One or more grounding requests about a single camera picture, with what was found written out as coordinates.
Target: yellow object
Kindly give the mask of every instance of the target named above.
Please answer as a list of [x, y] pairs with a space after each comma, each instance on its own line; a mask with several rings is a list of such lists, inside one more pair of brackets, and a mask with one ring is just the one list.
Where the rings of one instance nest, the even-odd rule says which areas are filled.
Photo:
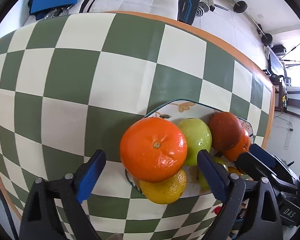
[[187, 184], [187, 174], [183, 169], [173, 177], [158, 183], [140, 181], [142, 193], [157, 204], [170, 204], [177, 201]]
[[242, 176], [242, 173], [238, 170], [238, 169], [236, 169], [236, 168], [234, 168], [234, 167], [228, 167], [228, 172], [229, 172], [229, 174], [231, 174], [231, 173], [236, 173], [236, 174], [238, 174], [239, 176]]

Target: green fruit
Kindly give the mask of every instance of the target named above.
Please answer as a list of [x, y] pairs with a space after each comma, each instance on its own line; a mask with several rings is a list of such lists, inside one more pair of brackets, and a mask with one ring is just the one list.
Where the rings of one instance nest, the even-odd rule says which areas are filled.
[[210, 152], [212, 144], [210, 129], [204, 121], [198, 118], [184, 119], [177, 126], [185, 135], [188, 146], [184, 165], [196, 166], [198, 152], [203, 149]]
[[[228, 171], [228, 167], [226, 166], [226, 163], [224, 162], [223, 159], [219, 158], [219, 157], [213, 157], [214, 161], [216, 163], [220, 163], [222, 164], [222, 166]], [[204, 175], [202, 174], [201, 170], [199, 169], [199, 173], [198, 173], [198, 180], [199, 180], [199, 184], [200, 186], [204, 189], [204, 190], [210, 190], [209, 184], [207, 182], [207, 180], [205, 179]]]

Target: checkered tablecloth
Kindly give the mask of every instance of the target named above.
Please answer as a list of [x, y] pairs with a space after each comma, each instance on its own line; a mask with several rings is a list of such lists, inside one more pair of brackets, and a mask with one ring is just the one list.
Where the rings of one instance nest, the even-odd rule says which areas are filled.
[[261, 144], [270, 96], [226, 51], [162, 21], [115, 13], [40, 21], [0, 39], [0, 177], [22, 214], [36, 177], [60, 179], [100, 148], [106, 167], [82, 206], [102, 239], [200, 239], [220, 203], [212, 194], [150, 202], [125, 178], [120, 138], [157, 106], [186, 98], [247, 119]]

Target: wall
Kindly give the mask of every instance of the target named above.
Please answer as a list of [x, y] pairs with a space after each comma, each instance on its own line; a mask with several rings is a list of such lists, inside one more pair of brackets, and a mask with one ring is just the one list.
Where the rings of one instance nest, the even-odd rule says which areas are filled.
[[298, 26], [300, 26], [299, 18], [284, 0], [244, 1], [248, 5], [246, 12], [262, 25], [265, 32], [276, 33], [281, 28], [299, 28]]
[[[298, 87], [290, 87], [289, 90], [300, 90]], [[300, 175], [300, 118], [289, 115], [281, 114], [281, 118], [288, 120], [292, 123], [289, 126], [289, 122], [280, 118], [274, 118], [271, 128], [270, 137], [266, 151], [278, 156], [282, 160], [290, 163], [295, 163], [290, 168], [299, 176]], [[284, 147], [286, 139], [290, 137], [290, 142], [287, 143], [288, 149]]]
[[0, 23], [0, 38], [22, 27], [29, 17], [28, 0], [18, 0]]

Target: tiled floor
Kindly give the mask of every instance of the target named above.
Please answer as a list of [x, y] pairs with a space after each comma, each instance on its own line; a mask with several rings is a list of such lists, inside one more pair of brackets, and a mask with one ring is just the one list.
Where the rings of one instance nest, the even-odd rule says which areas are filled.
[[233, 12], [233, 7], [226, 0], [214, 2], [232, 12], [216, 8], [202, 17], [195, 17], [192, 26], [223, 39], [250, 58], [259, 68], [266, 69], [267, 60], [256, 26], [244, 14]]

